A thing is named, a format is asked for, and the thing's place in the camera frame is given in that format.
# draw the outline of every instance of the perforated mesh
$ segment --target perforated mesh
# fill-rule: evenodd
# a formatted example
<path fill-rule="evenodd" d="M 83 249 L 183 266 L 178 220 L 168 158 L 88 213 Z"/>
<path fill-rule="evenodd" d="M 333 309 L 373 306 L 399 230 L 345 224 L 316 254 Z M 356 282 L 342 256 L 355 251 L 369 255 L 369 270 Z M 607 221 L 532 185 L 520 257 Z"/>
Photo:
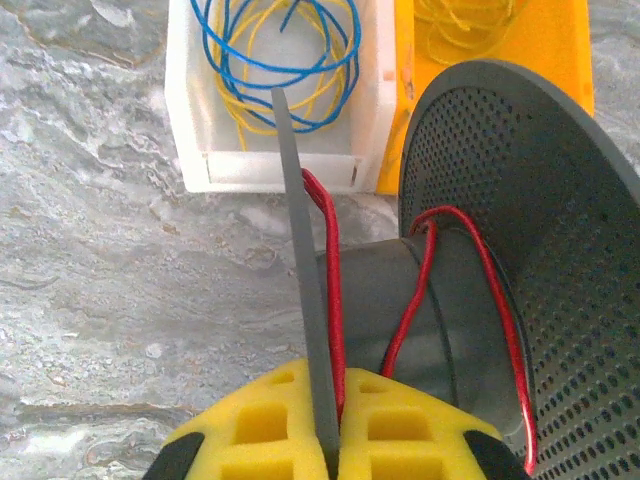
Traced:
<path fill-rule="evenodd" d="M 531 350 L 536 478 L 640 478 L 639 209 L 568 115 L 533 105 L 488 88 L 431 101 L 405 147 L 401 229 L 457 205 L 505 267 Z"/>

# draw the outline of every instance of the white plastic container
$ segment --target white plastic container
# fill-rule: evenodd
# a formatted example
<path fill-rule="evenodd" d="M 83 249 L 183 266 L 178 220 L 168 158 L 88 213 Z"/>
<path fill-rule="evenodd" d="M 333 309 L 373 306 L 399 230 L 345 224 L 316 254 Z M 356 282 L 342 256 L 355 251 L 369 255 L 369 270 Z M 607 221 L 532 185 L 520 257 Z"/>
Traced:
<path fill-rule="evenodd" d="M 394 2 L 355 3 L 362 23 L 356 88 L 330 128 L 297 135 L 302 166 L 332 193 L 375 191 L 396 108 Z M 295 55 L 283 49 L 304 45 L 262 43 L 274 60 Z M 277 139 L 252 136 L 248 151 L 241 150 L 214 75 L 190 1 L 170 0 L 165 97 L 187 190 L 284 191 Z"/>

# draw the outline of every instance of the yellow wire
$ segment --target yellow wire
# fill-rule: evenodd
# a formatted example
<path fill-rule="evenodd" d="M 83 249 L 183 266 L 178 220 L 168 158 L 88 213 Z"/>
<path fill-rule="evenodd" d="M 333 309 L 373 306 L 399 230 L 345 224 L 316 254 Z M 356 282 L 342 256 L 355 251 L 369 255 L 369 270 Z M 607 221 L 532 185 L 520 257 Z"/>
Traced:
<path fill-rule="evenodd" d="M 237 7 L 237 4 L 240 1 L 241 0 L 232 0 L 230 3 L 230 8 L 233 9 Z M 325 1 L 327 1 L 328 3 L 333 3 L 339 6 L 340 8 L 343 8 L 347 13 L 350 13 L 349 5 L 344 0 L 325 0 Z M 251 57 L 256 35 L 259 32 L 262 25 L 264 24 L 264 22 L 269 18 L 270 15 L 272 15 L 277 10 L 284 9 L 289 6 L 290 6 L 290 0 L 275 0 L 273 3 L 271 3 L 271 5 L 268 8 L 263 9 L 260 12 L 255 12 L 256 2 L 252 2 L 247 7 L 247 10 L 243 15 L 244 20 L 237 26 L 236 30 L 234 30 L 234 33 L 231 39 L 229 40 L 229 45 L 233 46 L 238 41 L 240 36 L 242 36 L 245 33 L 245 31 L 247 31 L 250 27 L 253 27 L 249 34 L 249 40 L 247 43 L 247 49 L 245 53 L 245 55 L 247 55 L 248 57 Z M 222 11 L 223 8 L 224 8 L 224 0 L 220 0 L 220 3 L 218 5 L 218 12 L 216 15 L 217 21 L 214 28 L 215 32 L 220 36 L 222 36 L 222 29 L 223 29 L 223 19 L 222 19 L 223 16 L 220 14 L 220 12 Z M 314 30 L 316 30 L 318 33 L 320 33 L 320 35 L 322 35 L 323 42 L 326 42 L 326 36 L 325 36 L 324 29 L 322 27 L 322 22 L 320 20 L 320 17 L 317 11 L 311 5 L 308 5 L 306 3 L 300 3 L 296 8 L 295 13 L 297 13 L 302 18 L 304 18 Z M 350 36 L 348 38 L 348 44 L 345 47 L 342 45 L 340 38 L 337 37 L 337 33 L 334 31 L 334 29 L 330 28 L 329 32 L 330 32 L 329 55 L 333 60 L 333 62 L 337 62 L 344 57 L 346 51 L 351 49 L 351 46 L 353 44 L 353 37 Z M 219 63 L 222 57 L 222 49 L 217 43 L 213 41 L 211 41 L 210 45 L 211 45 L 211 50 L 213 52 L 213 58 L 217 63 Z M 345 69 L 346 69 L 346 66 L 343 66 L 331 72 L 332 73 L 331 78 L 329 78 L 329 80 L 326 82 L 325 82 L 325 78 L 327 76 L 327 73 L 329 72 L 320 73 L 318 75 L 318 80 L 316 82 L 316 89 L 314 93 L 309 95 L 306 99 L 292 105 L 290 107 L 290 110 L 294 112 L 298 109 L 306 107 L 306 110 L 304 111 L 304 114 L 302 115 L 302 117 L 305 119 L 308 119 L 313 114 L 313 110 L 315 108 L 316 101 L 318 100 L 318 98 L 320 98 L 322 95 L 328 92 L 332 87 L 334 87 L 333 100 L 324 114 L 324 116 L 326 117 L 332 110 L 335 109 L 337 104 L 340 102 L 342 92 L 344 91 L 344 88 L 346 85 Z M 242 70 L 242 80 L 246 82 L 248 79 L 248 76 L 249 76 L 249 65 L 245 63 Z M 227 88 L 224 85 L 223 78 L 219 74 L 216 74 L 216 88 L 225 104 L 227 112 L 229 112 L 229 115 L 231 116 L 231 118 L 233 118 L 236 122 L 238 140 L 240 141 L 240 146 L 242 147 L 243 150 L 247 150 L 247 142 L 244 134 L 245 130 L 258 135 L 270 135 L 270 136 L 276 135 L 276 130 L 274 128 L 268 125 L 265 125 L 259 119 L 256 119 L 249 113 L 251 111 L 255 113 L 270 114 L 272 113 L 272 110 L 270 108 L 264 107 L 262 105 L 248 105 L 247 103 L 238 100 L 234 95 L 232 95 L 227 90 Z M 243 93 L 246 93 L 247 88 L 241 87 L 241 91 Z"/>
<path fill-rule="evenodd" d="M 487 57 L 504 42 L 530 0 L 516 9 L 517 0 L 479 0 L 467 3 L 457 0 L 418 0 L 414 16 L 429 23 L 426 51 L 429 57 L 443 65 L 462 60 Z M 459 50 L 457 60 L 444 58 L 434 52 L 434 37 Z"/>

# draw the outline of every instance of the marble surface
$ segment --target marble surface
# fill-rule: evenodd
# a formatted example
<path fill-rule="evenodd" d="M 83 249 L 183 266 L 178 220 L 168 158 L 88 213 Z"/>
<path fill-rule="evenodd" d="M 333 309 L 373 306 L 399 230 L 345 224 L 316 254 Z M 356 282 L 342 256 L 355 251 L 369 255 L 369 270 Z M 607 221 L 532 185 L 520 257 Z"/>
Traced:
<path fill-rule="evenodd" d="M 597 120 L 640 171 L 640 2 L 590 6 Z M 5 480 L 140 478 L 178 424 L 304 355 L 283 198 L 181 183 L 166 22 L 166 1 L 0 0 Z M 393 202 L 337 203 L 345 244 L 395 235 Z"/>

